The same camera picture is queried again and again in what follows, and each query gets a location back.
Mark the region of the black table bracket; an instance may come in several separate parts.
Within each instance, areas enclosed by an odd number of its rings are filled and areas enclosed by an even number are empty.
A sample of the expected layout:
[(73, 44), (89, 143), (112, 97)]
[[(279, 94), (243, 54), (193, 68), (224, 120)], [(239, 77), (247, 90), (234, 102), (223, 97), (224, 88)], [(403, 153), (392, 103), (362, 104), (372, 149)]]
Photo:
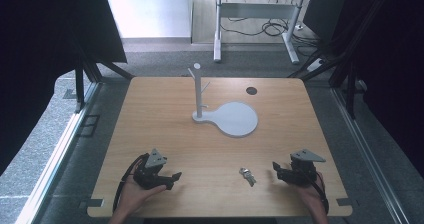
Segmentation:
[(84, 209), (84, 208), (89, 208), (89, 207), (102, 207), (103, 206), (103, 199), (84, 199), (80, 202), (79, 204), (79, 208), (80, 209)]
[(352, 198), (337, 198), (336, 199), (337, 204), (339, 206), (352, 206), (352, 207), (358, 207), (360, 205), (360, 203), (356, 200), (356, 199), (352, 199)]

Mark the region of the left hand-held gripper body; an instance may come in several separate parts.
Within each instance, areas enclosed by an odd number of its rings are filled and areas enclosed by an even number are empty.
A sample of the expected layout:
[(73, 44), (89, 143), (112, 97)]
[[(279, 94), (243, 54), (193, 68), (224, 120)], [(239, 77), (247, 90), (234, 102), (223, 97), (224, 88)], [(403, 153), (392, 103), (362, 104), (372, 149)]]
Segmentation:
[(165, 185), (167, 181), (163, 180), (164, 176), (160, 176), (159, 172), (166, 163), (167, 159), (154, 148), (151, 153), (141, 156), (141, 162), (136, 165), (133, 179), (143, 189), (152, 189), (160, 185)]

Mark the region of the black metal frame strut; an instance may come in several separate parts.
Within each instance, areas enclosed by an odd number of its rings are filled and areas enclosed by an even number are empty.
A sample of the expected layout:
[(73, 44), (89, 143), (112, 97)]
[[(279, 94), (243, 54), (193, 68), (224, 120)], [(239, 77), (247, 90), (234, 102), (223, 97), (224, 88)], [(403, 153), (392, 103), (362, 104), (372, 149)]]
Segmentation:
[[(289, 77), (307, 81), (334, 69), (328, 83), (331, 87), (340, 87), (347, 81), (346, 109), (355, 118), (355, 55), (383, 3), (384, 0), (311, 0), (306, 25), (322, 38), (321, 46)], [(308, 72), (307, 67), (318, 58), (324, 59), (325, 63)]]
[(76, 54), (76, 64), (74, 68), (76, 88), (76, 113), (80, 113), (86, 105), (84, 92), (84, 75), (86, 75), (88, 79), (94, 83), (100, 82), (103, 78), (100, 69), (97, 66), (98, 63), (112, 70), (113, 72), (117, 73), (118, 75), (127, 80), (131, 80), (134, 78), (134, 75), (125, 71), (124, 69), (117, 66), (111, 61), (94, 61), (87, 57), (84, 51), (79, 51)]

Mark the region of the person's left hand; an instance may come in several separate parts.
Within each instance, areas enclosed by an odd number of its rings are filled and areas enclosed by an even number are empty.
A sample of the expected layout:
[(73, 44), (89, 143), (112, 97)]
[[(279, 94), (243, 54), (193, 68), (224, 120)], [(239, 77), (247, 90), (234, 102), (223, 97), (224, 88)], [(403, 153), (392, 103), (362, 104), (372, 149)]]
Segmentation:
[(129, 217), (131, 214), (139, 210), (148, 198), (165, 190), (165, 185), (145, 190), (136, 183), (132, 177), (128, 177), (124, 183), (121, 196), (113, 216), (119, 216), (121, 218)]

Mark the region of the white key stand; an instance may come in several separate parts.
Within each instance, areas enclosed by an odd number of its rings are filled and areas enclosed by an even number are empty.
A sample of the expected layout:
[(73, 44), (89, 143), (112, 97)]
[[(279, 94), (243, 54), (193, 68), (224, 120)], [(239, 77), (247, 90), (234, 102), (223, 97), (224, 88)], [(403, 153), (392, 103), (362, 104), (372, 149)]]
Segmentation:
[(204, 111), (207, 105), (203, 103), (202, 94), (209, 83), (202, 85), (201, 65), (194, 63), (188, 72), (194, 80), (195, 105), (192, 119), (196, 123), (208, 123), (216, 126), (223, 134), (242, 138), (253, 133), (259, 122), (257, 112), (249, 104), (241, 101), (231, 101), (220, 105), (212, 111)]

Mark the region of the silver bunch of keys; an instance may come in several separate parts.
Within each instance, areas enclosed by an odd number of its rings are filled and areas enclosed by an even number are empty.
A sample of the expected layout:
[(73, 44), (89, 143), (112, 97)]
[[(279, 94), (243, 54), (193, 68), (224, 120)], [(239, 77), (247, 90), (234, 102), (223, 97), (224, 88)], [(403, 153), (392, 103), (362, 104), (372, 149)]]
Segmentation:
[(241, 167), (239, 169), (239, 173), (243, 176), (243, 178), (249, 183), (251, 187), (255, 185), (256, 179), (249, 169)]

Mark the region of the white wall panel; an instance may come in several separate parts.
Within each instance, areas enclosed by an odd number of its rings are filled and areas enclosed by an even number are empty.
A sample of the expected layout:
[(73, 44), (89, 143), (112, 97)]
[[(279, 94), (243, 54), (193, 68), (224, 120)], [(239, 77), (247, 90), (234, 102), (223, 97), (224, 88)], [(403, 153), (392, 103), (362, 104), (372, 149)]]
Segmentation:
[(188, 38), (192, 0), (108, 0), (122, 38)]

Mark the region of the white desk frame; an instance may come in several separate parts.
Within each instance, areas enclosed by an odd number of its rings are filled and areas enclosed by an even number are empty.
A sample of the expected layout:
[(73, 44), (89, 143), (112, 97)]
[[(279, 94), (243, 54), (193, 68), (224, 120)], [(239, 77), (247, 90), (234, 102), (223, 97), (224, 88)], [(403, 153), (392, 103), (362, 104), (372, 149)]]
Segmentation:
[(286, 50), (293, 64), (299, 63), (298, 55), (292, 44), (293, 32), (297, 24), (304, 0), (294, 4), (271, 3), (232, 3), (215, 0), (215, 35), (213, 43), (213, 60), (221, 61), (221, 27), (222, 18), (282, 19), (288, 21), (288, 29), (281, 34)]

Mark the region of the aluminium rail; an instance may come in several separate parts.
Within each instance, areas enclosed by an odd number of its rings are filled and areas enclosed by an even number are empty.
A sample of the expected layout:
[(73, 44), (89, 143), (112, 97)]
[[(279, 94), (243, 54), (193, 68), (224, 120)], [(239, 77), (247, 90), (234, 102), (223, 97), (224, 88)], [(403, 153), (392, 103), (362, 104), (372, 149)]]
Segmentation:
[(70, 144), (76, 136), (77, 130), (82, 123), (83, 118), (87, 114), (93, 96), (98, 91), (99, 85), (91, 83), (83, 100), (86, 102), (85, 106), (79, 111), (74, 112), (64, 129), (56, 147), (53, 150), (43, 172), (41, 173), (35, 187), (29, 195), (21, 213), (19, 214), (15, 224), (32, 224), (37, 216), (39, 209), (48, 193), (48, 190), (60, 168), (60, 165), (69, 149)]
[(357, 121), (347, 111), (343, 96), (334, 88), (330, 91), (394, 223), (410, 224), (398, 196), (383, 174)]

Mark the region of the person's right hand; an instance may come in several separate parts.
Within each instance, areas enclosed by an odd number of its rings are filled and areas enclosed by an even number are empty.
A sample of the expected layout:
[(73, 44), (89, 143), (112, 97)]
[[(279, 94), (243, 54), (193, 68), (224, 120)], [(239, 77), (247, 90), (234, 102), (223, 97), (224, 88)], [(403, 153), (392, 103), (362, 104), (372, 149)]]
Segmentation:
[(295, 186), (294, 190), (307, 208), (310, 216), (327, 216), (322, 198), (319, 192), (313, 186)]

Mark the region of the black curtain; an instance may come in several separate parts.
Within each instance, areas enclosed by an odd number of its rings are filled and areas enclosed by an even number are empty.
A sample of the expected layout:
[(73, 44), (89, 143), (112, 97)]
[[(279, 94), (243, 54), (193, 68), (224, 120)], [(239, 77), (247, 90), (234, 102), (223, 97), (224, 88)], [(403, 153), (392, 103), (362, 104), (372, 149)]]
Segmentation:
[(0, 0), (0, 175), (83, 59), (126, 61), (108, 0)]
[[(340, 54), (373, 0), (311, 0), (305, 24)], [(358, 44), (353, 61), (363, 96), (424, 178), (424, 0), (384, 0)]]

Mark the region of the white power strip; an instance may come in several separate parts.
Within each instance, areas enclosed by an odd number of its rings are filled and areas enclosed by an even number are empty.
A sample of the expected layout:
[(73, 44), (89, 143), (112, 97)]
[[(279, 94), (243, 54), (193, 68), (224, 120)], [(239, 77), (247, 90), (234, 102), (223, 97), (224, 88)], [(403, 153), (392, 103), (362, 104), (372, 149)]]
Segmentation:
[(317, 68), (321, 67), (324, 63), (325, 63), (324, 59), (318, 58), (317, 60), (315, 60), (312, 64), (310, 64), (307, 67), (307, 71), (312, 72), (312, 71), (316, 70)]

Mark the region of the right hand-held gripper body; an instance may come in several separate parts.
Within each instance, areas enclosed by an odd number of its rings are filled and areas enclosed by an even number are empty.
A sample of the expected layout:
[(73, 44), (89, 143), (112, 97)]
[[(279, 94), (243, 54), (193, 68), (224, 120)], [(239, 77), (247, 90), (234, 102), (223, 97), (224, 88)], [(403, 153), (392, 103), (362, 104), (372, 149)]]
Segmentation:
[(290, 154), (291, 169), (283, 173), (289, 175), (289, 184), (306, 186), (317, 180), (315, 162), (325, 162), (325, 159), (308, 149), (302, 149)]

